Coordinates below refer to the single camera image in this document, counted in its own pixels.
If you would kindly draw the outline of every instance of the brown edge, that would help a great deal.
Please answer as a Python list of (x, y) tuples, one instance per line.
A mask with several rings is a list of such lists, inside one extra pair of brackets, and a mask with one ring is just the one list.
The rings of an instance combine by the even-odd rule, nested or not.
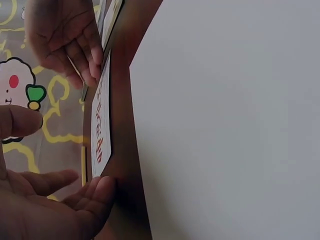
[[(108, 227), (95, 239), (113, 232), (120, 240), (152, 239), (137, 148), (130, 85), (130, 64), (163, 0), (125, 1), (106, 47), (110, 59), (110, 132), (112, 155), (103, 176), (117, 179), (118, 193)], [(91, 111), (96, 88), (85, 98), (83, 145), (86, 146), (87, 179), (92, 179)]]

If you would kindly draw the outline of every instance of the card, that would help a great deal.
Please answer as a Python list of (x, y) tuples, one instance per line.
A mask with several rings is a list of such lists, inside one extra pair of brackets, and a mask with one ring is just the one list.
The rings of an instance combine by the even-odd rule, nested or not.
[(102, 47), (107, 46), (111, 31), (115, 25), (123, 0), (112, 0), (103, 20)]
[(111, 53), (109, 52), (92, 102), (91, 165), (93, 178), (102, 174), (111, 156), (109, 118), (110, 56)]

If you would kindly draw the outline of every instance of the cartoon character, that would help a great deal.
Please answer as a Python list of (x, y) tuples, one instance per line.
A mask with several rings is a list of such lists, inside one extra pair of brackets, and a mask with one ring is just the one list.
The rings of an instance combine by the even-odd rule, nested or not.
[(25, 20), (25, 7), (22, 8), (21, 18)]
[[(18, 57), (0, 61), (0, 105), (18, 105), (39, 111), (47, 91), (36, 85), (31, 67)], [(22, 137), (9, 137), (3, 144), (20, 142)]]

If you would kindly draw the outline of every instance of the palm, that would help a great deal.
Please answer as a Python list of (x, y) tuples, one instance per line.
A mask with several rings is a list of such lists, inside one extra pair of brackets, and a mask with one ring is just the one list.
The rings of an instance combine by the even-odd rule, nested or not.
[(89, 85), (100, 78), (103, 49), (91, 0), (28, 0), (25, 30), (42, 66), (76, 87), (82, 85), (76, 70)]
[[(0, 115), (1, 139), (29, 135), (40, 125), (39, 113), (23, 107), (0, 106)], [(1, 239), (90, 240), (94, 237), (111, 211), (114, 181), (97, 177), (62, 202), (47, 199), (77, 178), (72, 170), (46, 174), (7, 170), (0, 148)]]

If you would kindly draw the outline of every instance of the white surface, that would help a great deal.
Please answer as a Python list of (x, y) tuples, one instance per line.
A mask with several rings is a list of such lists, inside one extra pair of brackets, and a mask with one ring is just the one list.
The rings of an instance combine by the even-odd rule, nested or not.
[(130, 68), (154, 240), (320, 239), (319, 12), (163, 1)]
[(91, 113), (91, 165), (92, 177), (98, 177), (111, 156), (109, 118), (110, 52), (99, 81)]

